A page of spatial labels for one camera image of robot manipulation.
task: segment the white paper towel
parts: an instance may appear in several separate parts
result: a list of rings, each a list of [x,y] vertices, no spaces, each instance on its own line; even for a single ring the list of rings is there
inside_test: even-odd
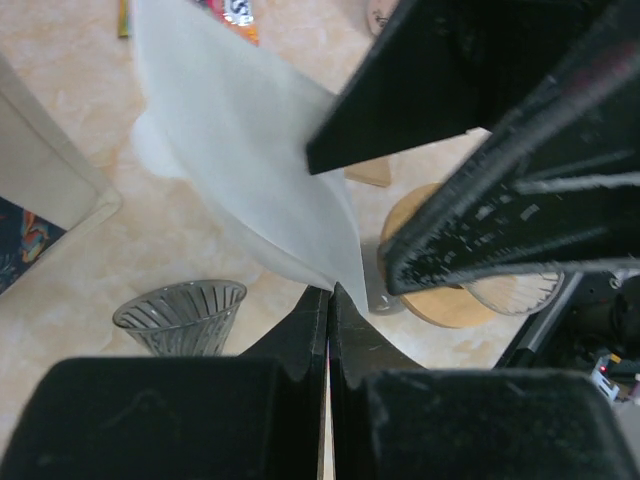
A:
[[[304,145],[333,96],[186,0],[136,0],[148,109],[143,163],[186,176],[226,231],[265,267],[367,311],[358,227],[342,171],[310,176]]]

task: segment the round wooden board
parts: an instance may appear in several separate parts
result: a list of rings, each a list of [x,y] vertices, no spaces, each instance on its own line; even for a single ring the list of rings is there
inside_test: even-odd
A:
[[[416,188],[396,203],[384,222],[381,242],[384,243],[404,225],[439,187],[440,184],[433,183]],[[402,295],[400,299],[414,315],[439,327],[474,327],[496,316],[465,289],[435,288]]]

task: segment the marble tabletop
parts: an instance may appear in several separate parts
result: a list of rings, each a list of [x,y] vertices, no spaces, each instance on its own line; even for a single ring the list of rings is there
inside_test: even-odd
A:
[[[117,4],[57,0],[34,7],[3,0],[0,8],[0,50],[124,200],[115,216],[0,297],[0,452],[24,402],[54,363],[144,354],[110,319],[136,295],[200,278],[247,284],[225,349],[235,354],[283,318],[304,289],[239,250],[187,183],[154,177],[139,164],[129,131],[143,99],[130,45],[116,38]],[[366,0],[254,1],[260,48],[334,92],[373,40],[365,11]],[[474,131],[394,155],[389,188],[350,183],[362,238],[377,237],[400,198],[446,178],[483,136]],[[496,315],[480,327],[449,330],[408,311],[369,320],[407,355],[434,368],[491,367],[522,324]]]

